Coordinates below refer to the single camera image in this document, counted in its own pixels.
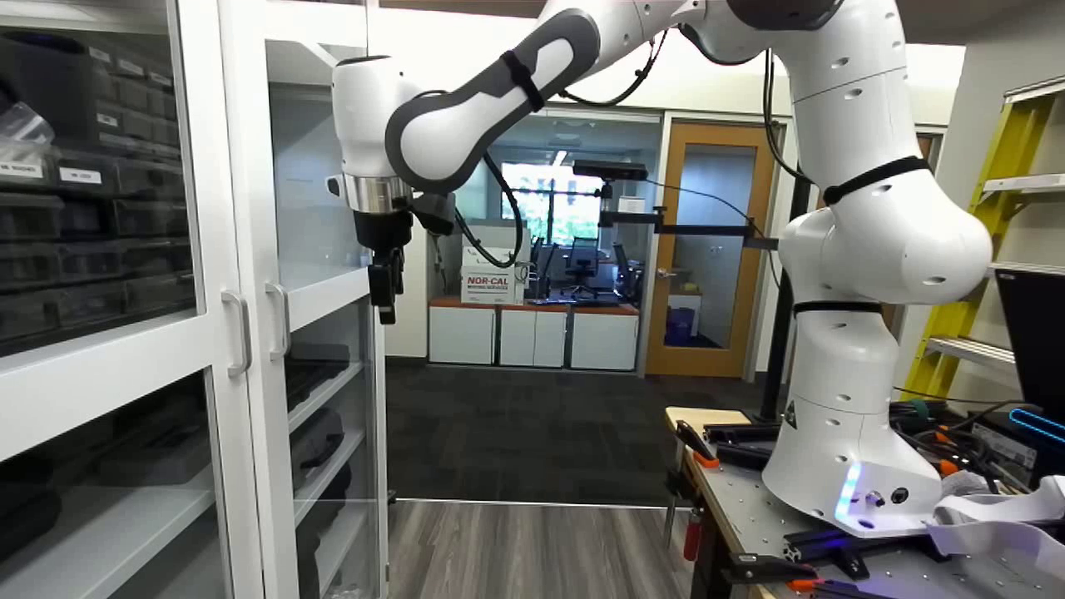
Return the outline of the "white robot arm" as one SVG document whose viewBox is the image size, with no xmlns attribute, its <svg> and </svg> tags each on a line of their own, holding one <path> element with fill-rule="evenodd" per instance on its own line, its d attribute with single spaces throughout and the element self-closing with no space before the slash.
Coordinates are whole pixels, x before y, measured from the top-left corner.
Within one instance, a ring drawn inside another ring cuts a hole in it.
<svg viewBox="0 0 1065 599">
<path fill-rule="evenodd" d="M 343 195 L 374 252 L 374 303 L 395 317 L 422 199 L 463 185 L 511 122 L 665 31 L 714 62 L 787 62 L 800 166 L 821 191 L 780 235 L 794 356 L 763 487 L 858 538 L 917 536 L 945 483 L 890 425 L 899 342 L 881 311 L 971 293 L 992 235 L 917 158 L 894 0 L 546 0 L 535 28 L 457 90 L 419 90 L 387 56 L 337 62 Z"/>
</svg>

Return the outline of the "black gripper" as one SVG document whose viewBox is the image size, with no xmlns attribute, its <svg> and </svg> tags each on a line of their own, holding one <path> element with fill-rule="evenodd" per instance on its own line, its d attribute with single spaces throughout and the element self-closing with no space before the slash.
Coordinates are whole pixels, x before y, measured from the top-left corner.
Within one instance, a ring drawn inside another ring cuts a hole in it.
<svg viewBox="0 0 1065 599">
<path fill-rule="evenodd" d="M 355 241 L 374 252 L 368 295 L 379 323 L 395 323 L 395 295 L 404 293 L 404 245 L 410 242 L 410 214 L 355 214 Z"/>
</svg>

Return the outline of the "metal robot base table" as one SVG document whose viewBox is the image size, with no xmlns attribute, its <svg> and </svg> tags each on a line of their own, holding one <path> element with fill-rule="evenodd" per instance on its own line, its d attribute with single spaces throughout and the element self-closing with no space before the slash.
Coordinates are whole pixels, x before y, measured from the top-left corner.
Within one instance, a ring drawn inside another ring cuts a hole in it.
<svg viewBox="0 0 1065 599">
<path fill-rule="evenodd" d="M 748 418 L 668 407 L 702 440 Z M 941 523 L 911 538 L 853 538 L 777 504 L 752 469 L 707 469 L 677 440 L 671 490 L 696 507 L 682 538 L 693 599 L 1065 599 L 1059 523 Z"/>
</svg>

